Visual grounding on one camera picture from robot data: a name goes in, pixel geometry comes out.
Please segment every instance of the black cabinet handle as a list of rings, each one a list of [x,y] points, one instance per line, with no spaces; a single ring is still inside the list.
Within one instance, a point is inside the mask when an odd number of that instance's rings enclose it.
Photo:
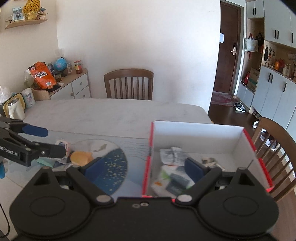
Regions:
[[[285,93],[286,87],[287,87],[287,82],[285,83],[284,93]]]

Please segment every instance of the rug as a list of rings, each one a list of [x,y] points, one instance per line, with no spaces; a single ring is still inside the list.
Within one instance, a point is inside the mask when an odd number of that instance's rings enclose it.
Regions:
[[[233,106],[234,103],[235,103],[235,99],[233,99],[231,95],[229,95],[227,93],[213,91],[211,104]]]

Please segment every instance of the chair backrest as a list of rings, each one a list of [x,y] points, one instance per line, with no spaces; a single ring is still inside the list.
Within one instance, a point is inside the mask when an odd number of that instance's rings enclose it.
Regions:
[[[113,81],[114,86],[114,97],[117,99],[118,96],[123,99],[124,94],[126,99],[145,99],[145,79],[148,79],[148,100],[152,100],[153,92],[153,73],[145,69],[120,69],[105,74],[104,81],[106,86],[107,98],[111,99],[111,86],[110,80]]]
[[[267,136],[257,149],[257,157],[262,158],[265,166],[274,182],[275,186],[270,194],[275,201],[281,200],[285,195],[296,187],[296,178],[290,181],[289,176],[294,175],[296,167],[296,143],[288,132],[278,123],[268,118],[260,118],[252,141],[256,144],[261,135],[261,130],[265,129]],[[263,146],[268,138],[274,138],[270,146],[263,152]],[[271,153],[270,150],[275,142],[278,142],[277,149]]]

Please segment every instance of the cardboard box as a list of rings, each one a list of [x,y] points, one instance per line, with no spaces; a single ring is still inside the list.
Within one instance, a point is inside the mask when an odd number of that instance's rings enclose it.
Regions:
[[[259,79],[259,73],[260,72],[258,70],[251,68],[250,77],[249,77],[247,86],[253,91],[255,91],[256,89],[256,85]]]
[[[240,126],[155,121],[151,125],[149,145],[151,153],[147,157],[143,179],[144,196],[156,196],[151,184],[157,179],[162,162],[160,149],[180,147],[195,161],[201,157],[213,157],[228,172],[239,167],[248,167],[268,191],[272,180],[261,159],[256,158],[255,147],[247,131]]]

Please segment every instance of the white kettle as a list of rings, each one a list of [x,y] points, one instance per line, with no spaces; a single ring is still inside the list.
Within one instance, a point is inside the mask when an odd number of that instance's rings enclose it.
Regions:
[[[12,119],[23,120],[25,118],[25,112],[19,98],[15,98],[8,103],[8,112]]]

